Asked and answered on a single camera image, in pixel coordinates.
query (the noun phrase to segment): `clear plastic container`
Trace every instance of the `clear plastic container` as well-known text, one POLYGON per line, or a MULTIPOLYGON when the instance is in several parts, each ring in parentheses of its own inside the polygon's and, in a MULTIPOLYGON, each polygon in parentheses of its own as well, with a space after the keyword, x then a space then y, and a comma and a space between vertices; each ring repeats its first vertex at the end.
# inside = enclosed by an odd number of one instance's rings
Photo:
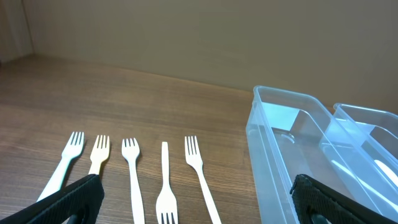
POLYGON ((307 174, 398 221, 398 191, 314 97, 254 88, 246 126, 262 223, 299 223, 289 190, 307 174))
POLYGON ((337 103, 334 117, 391 182, 398 186, 398 116, 337 103))

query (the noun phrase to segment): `plastic fork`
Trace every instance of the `plastic fork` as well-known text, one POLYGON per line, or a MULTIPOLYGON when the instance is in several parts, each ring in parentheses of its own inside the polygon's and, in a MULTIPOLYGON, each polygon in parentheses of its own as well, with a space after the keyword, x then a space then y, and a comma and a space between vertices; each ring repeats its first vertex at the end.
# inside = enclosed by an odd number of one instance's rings
POLYGON ((46 198, 49 195, 59 191, 62 186, 63 179, 67 173, 68 166, 72 159, 78 157, 82 150, 85 141, 85 133, 83 132, 72 132, 69 141, 62 152, 62 159, 52 174, 49 182, 45 186, 42 194, 40 194, 37 201, 46 198))
POLYGON ((201 191, 203 192, 211 221, 215 224, 221 224, 216 205, 214 204, 214 200, 211 196, 209 186, 207 186, 205 176, 203 175, 203 161, 200 156, 199 145, 196 136, 185 137, 185 160, 187 161, 187 164, 191 165, 194 168, 199 176, 201 191))
POLYGON ((169 182, 169 146, 167 142, 162 142, 162 173, 163 187, 156 201, 157 223, 178 224, 177 200, 170 188, 169 182))
POLYGON ((122 155, 128 161, 130 167, 132 218, 134 220, 134 224, 145 224, 144 206, 142 204, 136 169, 136 161, 139 156, 139 146, 135 138, 134 140, 123 139, 122 155))
POLYGON ((109 136, 97 136, 95 140, 93 152, 91 152, 91 167, 88 174, 100 174, 101 163, 109 157, 109 136))

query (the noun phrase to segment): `transparent plastic box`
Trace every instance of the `transparent plastic box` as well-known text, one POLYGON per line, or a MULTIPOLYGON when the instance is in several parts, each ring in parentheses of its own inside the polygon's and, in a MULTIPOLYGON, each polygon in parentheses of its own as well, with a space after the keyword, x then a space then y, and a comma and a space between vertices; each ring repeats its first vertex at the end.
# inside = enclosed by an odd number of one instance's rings
POLYGON ((334 117, 398 186, 398 116, 387 111, 337 103, 334 117))
POLYGON ((297 174, 398 221, 397 187, 316 98, 255 87, 246 134, 262 223, 299 223, 297 174))

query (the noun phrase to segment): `beige wall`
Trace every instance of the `beige wall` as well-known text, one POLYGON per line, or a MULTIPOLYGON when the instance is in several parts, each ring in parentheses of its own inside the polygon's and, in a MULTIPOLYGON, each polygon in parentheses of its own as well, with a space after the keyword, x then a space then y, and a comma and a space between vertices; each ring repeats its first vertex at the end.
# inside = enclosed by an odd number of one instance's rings
POLYGON ((33 52, 21 0, 0 0, 0 60, 10 60, 33 52))
POLYGON ((35 52, 398 112, 396 0, 25 0, 35 52))

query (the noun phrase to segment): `wood grain surface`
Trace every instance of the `wood grain surface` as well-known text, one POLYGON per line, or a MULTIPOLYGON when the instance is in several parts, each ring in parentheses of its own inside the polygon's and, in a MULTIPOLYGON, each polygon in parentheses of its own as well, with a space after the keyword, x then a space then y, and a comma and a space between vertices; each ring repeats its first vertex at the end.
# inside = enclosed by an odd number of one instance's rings
POLYGON ((211 223, 184 136, 197 135, 204 173, 223 223, 260 223, 245 126, 252 93, 121 68, 31 56, 0 70, 0 219, 35 203, 72 131, 85 132, 66 184, 84 177, 98 134, 111 138, 101 170, 97 223, 132 223, 122 138, 141 149, 137 173, 146 223, 156 223, 161 142, 180 223, 211 223))

